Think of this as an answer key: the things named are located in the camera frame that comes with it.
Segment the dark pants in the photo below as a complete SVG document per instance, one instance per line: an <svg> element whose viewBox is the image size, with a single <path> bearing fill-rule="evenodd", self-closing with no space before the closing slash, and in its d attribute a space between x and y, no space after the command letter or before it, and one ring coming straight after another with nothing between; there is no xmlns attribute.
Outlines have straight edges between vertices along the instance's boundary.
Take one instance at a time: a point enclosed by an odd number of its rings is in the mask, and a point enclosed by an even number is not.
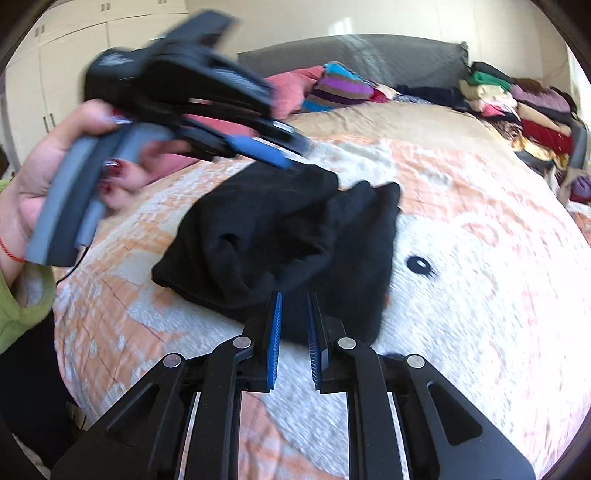
<svg viewBox="0 0 591 480"><path fill-rule="evenodd" d="M50 469L73 444L67 401L72 400L57 366L51 312L0 353L0 416Z"/></svg>

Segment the gray handle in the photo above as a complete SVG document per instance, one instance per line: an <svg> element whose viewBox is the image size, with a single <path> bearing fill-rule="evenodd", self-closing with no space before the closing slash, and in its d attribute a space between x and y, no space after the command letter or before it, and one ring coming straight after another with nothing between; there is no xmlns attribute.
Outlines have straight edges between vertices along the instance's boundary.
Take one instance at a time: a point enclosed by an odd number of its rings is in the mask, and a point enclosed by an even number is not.
<svg viewBox="0 0 591 480"><path fill-rule="evenodd" d="M128 141L120 147L115 158L121 158L133 163L140 161L140 154L144 145L150 141L166 141L174 138L173 133L166 127L155 124L138 124L130 133ZM76 243L87 247L95 238L96 228L106 215L107 208L96 194L90 201L88 210L82 220Z"/></svg>
<svg viewBox="0 0 591 480"><path fill-rule="evenodd" d="M76 178L86 164L86 159L91 155L98 141L98 137L79 138L62 160L60 168L51 182L51 188L47 192L45 204L27 248L27 261L47 265L51 240L56 233L56 226L61 212L66 206L71 186L74 185Z"/></svg>
<svg viewBox="0 0 591 480"><path fill-rule="evenodd" d="M79 247L92 243L106 212L96 193L104 162L116 157L137 163L147 142L172 138L161 125L133 124L100 138L78 139L51 183L26 259L56 267L74 265Z"/></svg>

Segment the pillow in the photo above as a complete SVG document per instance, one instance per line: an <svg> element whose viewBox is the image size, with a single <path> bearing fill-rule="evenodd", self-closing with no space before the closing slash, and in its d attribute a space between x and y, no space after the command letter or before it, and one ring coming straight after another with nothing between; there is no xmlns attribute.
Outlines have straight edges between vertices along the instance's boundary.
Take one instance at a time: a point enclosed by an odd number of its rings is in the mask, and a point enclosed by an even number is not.
<svg viewBox="0 0 591 480"><path fill-rule="evenodd" d="M324 67L318 65L266 78L265 80L275 88L273 117L283 120L290 113L300 110L306 94L312 91L323 72Z"/></svg>
<svg viewBox="0 0 591 480"><path fill-rule="evenodd" d="M306 93L310 93L314 89L314 85L316 85L324 75L324 65L317 65L316 67L310 67L309 69L292 70L292 73L295 73L300 77L304 90Z"/></svg>

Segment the cartoon eye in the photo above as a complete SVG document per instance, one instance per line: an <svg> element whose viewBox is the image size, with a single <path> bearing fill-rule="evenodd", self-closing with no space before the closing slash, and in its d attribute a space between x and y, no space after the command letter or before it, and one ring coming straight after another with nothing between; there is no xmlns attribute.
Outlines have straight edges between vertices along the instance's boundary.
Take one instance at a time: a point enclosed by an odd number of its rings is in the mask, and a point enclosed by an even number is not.
<svg viewBox="0 0 591 480"><path fill-rule="evenodd" d="M417 257L413 255L407 259L407 267L411 272L419 275L425 275L426 277L434 277L435 272L431 264L423 257Z"/></svg>

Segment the bedspread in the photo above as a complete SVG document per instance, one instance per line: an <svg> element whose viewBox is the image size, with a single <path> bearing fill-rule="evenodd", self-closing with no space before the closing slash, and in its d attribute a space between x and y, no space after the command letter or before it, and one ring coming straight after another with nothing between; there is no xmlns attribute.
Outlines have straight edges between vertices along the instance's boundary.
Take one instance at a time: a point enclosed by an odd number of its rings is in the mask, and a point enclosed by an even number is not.
<svg viewBox="0 0 591 480"><path fill-rule="evenodd" d="M480 122L433 106L378 107L292 119L317 135L306 161L335 171L343 188L360 179L402 185L374 348L425 356L541 478L591 406L591 249L543 179ZM417 108L422 125L381 124L418 118ZM319 132L329 125L336 127ZM128 213L103 223L83 264L60 285L60 369L91 419L166 353L202 355L241 332L155 285L151 268L189 207L248 164L201 162L153 184ZM412 255L435 275L411 272ZM275 391L244 395L239 478L346 478L346 436L343 395L315 392L307 349L282 343Z"/></svg>

